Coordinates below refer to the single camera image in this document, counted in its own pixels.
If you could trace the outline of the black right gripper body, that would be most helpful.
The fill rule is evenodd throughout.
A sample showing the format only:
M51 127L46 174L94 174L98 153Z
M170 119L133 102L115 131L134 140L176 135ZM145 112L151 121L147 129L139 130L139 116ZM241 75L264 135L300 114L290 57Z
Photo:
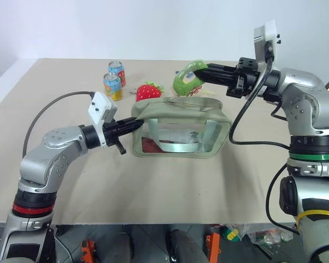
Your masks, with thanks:
M235 67L234 78L228 85L226 95L233 98L242 98L249 95L260 76L258 63L255 59L241 57Z

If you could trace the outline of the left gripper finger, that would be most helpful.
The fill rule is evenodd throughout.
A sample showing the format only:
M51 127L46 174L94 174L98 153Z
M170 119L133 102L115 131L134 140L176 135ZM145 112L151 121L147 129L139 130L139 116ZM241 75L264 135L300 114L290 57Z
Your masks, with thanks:
M116 121L116 130L137 130L144 124L144 121L135 117L129 117Z
M116 129L117 136L123 136L129 133L132 133L139 129L143 124L142 123L125 123L119 124L118 128Z

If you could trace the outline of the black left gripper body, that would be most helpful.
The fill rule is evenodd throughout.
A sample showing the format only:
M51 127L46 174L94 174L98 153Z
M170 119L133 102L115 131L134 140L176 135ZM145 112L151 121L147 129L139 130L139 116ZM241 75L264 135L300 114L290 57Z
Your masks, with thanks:
M124 125L125 122L111 122L103 124L103 134L107 146L115 145L121 155L127 152L119 140L119 137L124 135Z

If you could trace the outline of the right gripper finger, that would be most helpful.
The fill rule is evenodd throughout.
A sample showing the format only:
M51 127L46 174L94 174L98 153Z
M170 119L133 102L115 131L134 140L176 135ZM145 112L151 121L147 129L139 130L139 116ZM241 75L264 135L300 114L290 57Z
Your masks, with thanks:
M207 64L209 72L215 75L235 75L236 67L210 63Z
M201 69L194 72L195 76L205 83L231 86L235 83L235 74L215 69Z

